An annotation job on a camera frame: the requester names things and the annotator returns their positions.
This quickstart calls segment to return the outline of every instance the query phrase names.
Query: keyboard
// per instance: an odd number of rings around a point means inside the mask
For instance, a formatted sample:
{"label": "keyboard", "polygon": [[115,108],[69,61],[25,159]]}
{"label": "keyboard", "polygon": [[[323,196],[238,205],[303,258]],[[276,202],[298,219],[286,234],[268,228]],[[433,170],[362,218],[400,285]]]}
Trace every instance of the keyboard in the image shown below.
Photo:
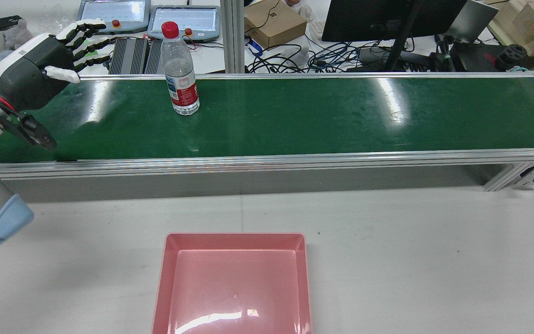
{"label": "keyboard", "polygon": [[323,40],[324,21],[312,21],[308,25],[312,38]]}

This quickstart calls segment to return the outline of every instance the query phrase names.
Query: metal pole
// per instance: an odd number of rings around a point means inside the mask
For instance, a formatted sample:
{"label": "metal pole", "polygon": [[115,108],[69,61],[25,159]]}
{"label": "metal pole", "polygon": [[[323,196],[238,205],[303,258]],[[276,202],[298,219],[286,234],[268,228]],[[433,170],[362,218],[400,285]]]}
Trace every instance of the metal pole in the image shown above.
{"label": "metal pole", "polygon": [[226,73],[244,73],[244,5],[242,0],[220,0]]}

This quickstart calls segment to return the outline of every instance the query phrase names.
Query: plastic water bottle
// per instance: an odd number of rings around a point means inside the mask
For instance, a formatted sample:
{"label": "plastic water bottle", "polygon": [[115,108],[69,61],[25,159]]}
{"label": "plastic water bottle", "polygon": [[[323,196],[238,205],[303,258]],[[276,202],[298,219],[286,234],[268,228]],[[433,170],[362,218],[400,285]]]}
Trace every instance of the plastic water bottle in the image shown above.
{"label": "plastic water bottle", "polygon": [[178,25],[172,21],[162,24],[162,41],[160,53],[162,66],[172,107],[178,114],[188,116],[199,109],[199,95],[195,83],[195,71],[191,51],[178,35]]}

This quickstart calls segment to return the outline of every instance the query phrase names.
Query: bottle label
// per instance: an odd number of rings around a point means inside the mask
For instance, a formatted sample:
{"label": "bottle label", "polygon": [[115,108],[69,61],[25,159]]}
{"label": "bottle label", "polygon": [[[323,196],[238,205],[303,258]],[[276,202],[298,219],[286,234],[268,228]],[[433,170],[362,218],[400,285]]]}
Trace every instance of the bottle label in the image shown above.
{"label": "bottle label", "polygon": [[199,99],[194,71],[183,77],[170,77],[167,75],[166,82],[168,83],[168,91],[170,92],[172,103],[177,106],[188,106]]}

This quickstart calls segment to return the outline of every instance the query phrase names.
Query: red bottle cap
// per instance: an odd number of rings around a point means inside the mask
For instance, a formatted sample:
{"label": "red bottle cap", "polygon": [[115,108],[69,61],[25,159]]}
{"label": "red bottle cap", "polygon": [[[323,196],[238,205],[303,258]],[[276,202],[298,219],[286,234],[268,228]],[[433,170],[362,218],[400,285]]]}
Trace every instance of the red bottle cap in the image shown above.
{"label": "red bottle cap", "polygon": [[165,38],[174,39],[178,37],[178,25],[176,22],[168,21],[162,24],[162,34]]}

